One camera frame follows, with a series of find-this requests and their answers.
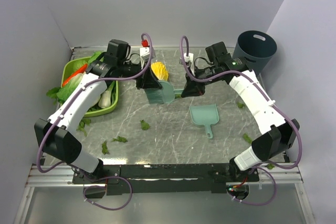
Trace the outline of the teal hand brush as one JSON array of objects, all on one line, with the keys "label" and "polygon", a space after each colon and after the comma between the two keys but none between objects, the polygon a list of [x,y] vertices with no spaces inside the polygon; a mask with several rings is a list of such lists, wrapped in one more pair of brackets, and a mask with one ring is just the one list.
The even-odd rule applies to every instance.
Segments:
[{"label": "teal hand brush", "polygon": [[175,89],[170,82],[159,80],[161,89],[145,89],[149,104],[170,104],[175,100],[175,94],[181,94],[183,89]]}]

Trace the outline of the teal dustpan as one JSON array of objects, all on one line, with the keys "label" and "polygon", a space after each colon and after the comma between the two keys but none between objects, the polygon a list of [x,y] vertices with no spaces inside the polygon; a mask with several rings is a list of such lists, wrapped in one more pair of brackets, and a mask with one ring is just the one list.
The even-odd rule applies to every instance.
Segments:
[{"label": "teal dustpan", "polygon": [[212,125],[219,122],[219,114],[215,104],[190,106],[192,122],[197,126],[203,126],[208,138],[213,138]]}]

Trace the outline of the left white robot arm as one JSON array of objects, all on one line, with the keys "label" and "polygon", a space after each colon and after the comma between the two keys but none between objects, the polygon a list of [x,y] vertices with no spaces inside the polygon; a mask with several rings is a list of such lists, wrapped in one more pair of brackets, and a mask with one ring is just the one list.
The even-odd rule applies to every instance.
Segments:
[{"label": "left white robot arm", "polygon": [[145,73],[151,71],[154,53],[149,34],[141,35],[141,44],[150,50],[145,65],[126,62],[130,51],[127,42],[116,39],[109,41],[107,51],[88,65],[80,83],[63,105],[47,120],[39,119],[35,123],[34,129],[39,144],[36,166],[41,173],[49,172],[40,165],[42,154],[47,153],[59,159],[61,164],[65,163],[81,170],[92,183],[103,179],[103,161],[85,151],[74,133],[94,101],[106,91],[111,82],[144,81]]}]

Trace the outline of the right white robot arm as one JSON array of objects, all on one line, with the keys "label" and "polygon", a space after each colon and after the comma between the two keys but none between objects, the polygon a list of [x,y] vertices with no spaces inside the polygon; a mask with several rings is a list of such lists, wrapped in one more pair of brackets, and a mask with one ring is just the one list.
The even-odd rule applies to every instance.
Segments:
[{"label": "right white robot arm", "polygon": [[195,66],[194,59],[185,61],[189,48],[188,39],[183,36],[180,42],[180,60],[186,71],[186,85],[182,97],[203,95],[206,85],[225,81],[242,99],[259,127],[260,137],[229,161],[229,175],[233,180],[243,180],[248,170],[290,149],[295,140],[298,141],[299,148],[302,148],[299,123],[280,111],[243,57],[232,58],[225,44],[219,42],[206,48],[211,64],[200,69]]}]

